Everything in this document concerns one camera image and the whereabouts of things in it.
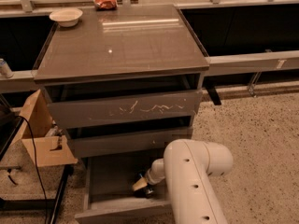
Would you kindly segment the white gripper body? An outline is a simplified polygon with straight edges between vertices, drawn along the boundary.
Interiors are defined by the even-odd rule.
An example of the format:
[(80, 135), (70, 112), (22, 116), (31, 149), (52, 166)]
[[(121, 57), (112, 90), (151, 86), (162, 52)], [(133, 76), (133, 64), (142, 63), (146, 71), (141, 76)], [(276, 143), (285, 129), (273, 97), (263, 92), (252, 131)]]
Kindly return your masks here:
[(157, 185), (164, 180), (164, 169), (160, 167), (150, 167), (145, 174), (145, 178), (150, 185)]

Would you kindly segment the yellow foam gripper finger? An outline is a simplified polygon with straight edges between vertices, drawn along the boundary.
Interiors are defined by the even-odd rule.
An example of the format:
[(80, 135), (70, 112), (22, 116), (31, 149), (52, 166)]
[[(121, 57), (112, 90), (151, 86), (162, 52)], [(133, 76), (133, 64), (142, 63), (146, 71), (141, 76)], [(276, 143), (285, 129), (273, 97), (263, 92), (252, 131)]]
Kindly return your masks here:
[(132, 189), (133, 192), (136, 192), (138, 190), (141, 190), (145, 188), (148, 185), (147, 179), (145, 177), (140, 177), (133, 185)]

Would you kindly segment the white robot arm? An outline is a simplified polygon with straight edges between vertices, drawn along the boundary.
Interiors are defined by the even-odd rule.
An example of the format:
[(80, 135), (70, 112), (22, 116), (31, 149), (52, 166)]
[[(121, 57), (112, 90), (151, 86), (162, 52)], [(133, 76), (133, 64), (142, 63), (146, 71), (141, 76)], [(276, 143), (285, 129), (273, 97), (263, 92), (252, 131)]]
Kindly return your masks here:
[(234, 158), (224, 145), (178, 139), (164, 156), (133, 184), (139, 191), (164, 181), (176, 224), (228, 224), (210, 184), (212, 176), (226, 175)]

